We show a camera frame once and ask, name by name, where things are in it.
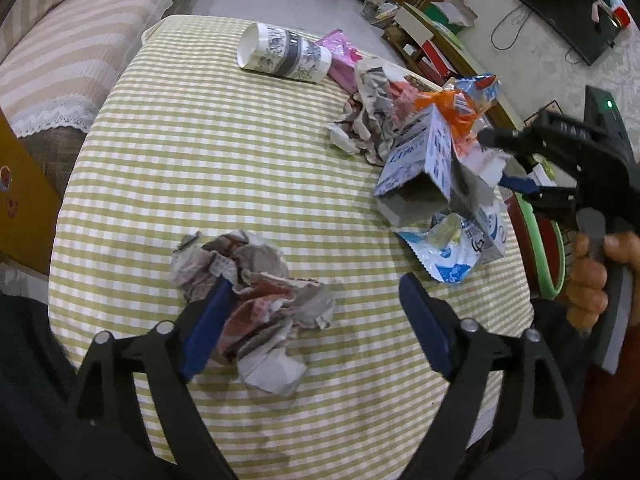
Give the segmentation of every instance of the black television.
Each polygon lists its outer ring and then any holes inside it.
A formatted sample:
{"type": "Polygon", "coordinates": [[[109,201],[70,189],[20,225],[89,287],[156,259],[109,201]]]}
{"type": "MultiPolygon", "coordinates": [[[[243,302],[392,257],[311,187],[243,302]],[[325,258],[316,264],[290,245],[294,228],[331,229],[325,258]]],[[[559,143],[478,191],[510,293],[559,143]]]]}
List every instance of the black television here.
{"type": "Polygon", "coordinates": [[[587,65],[613,46],[620,32],[618,24],[601,7],[598,7],[600,23],[593,22],[592,0],[520,1],[553,27],[587,65]]]}

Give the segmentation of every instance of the tablecloth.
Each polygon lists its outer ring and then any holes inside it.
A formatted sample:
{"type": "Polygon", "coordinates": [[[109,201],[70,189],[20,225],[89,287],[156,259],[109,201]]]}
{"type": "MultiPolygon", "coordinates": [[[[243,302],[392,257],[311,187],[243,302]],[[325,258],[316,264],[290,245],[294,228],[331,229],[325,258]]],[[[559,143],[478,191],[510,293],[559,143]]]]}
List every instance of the tablecloth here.
{"type": "MultiPolygon", "coordinates": [[[[308,371],[290,398],[250,389],[210,362],[190,384],[202,418],[241,479],[380,479],[408,462],[447,388],[399,304],[399,277],[413,270],[460,317],[519,335],[532,311],[518,245],[510,230],[506,256],[461,285],[429,280],[375,209],[379,169],[329,142],[324,125],[346,95],[328,78],[314,85],[240,70],[247,25],[172,16],[146,34],[66,190],[52,328],[79,365],[100,330],[136,335],[178,315],[168,270],[184,234],[258,232],[295,276],[331,286],[335,322],[292,341],[308,371]]],[[[148,387],[136,384],[154,449],[170,458],[148,387]]],[[[485,406],[497,388],[493,377],[485,406]]]]}

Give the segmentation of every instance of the patterned paper cup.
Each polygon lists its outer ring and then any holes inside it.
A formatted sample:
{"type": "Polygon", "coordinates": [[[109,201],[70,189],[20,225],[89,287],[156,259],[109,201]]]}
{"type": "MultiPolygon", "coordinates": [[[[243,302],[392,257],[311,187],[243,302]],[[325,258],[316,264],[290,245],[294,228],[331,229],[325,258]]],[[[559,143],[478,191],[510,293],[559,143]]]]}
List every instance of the patterned paper cup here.
{"type": "Polygon", "coordinates": [[[238,66],[319,83],[329,72],[331,53],[290,30],[252,23],[238,42],[238,66]]]}

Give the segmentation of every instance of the human hand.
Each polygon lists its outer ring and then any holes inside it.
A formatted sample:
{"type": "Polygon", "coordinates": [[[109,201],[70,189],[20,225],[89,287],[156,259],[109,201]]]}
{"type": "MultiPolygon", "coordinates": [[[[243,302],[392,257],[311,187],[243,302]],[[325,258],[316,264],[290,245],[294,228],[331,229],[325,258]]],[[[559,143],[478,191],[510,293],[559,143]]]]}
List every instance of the human hand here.
{"type": "MultiPolygon", "coordinates": [[[[607,269],[587,256],[589,239],[578,233],[574,243],[575,260],[569,269],[569,281],[562,292],[569,304],[566,318],[579,331],[589,331],[607,307],[602,290],[607,283],[607,269]]],[[[634,293],[629,327],[640,324],[640,238],[635,233],[607,235],[605,255],[615,262],[629,264],[634,273],[634,293]]]]}

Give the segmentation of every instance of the yellow board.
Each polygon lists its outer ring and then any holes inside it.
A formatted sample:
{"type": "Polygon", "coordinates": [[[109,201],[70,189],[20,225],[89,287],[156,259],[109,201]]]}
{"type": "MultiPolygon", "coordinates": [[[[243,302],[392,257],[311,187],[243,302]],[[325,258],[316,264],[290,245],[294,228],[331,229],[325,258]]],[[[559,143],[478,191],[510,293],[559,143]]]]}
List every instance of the yellow board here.
{"type": "Polygon", "coordinates": [[[0,110],[0,252],[49,274],[60,197],[0,110]]]}

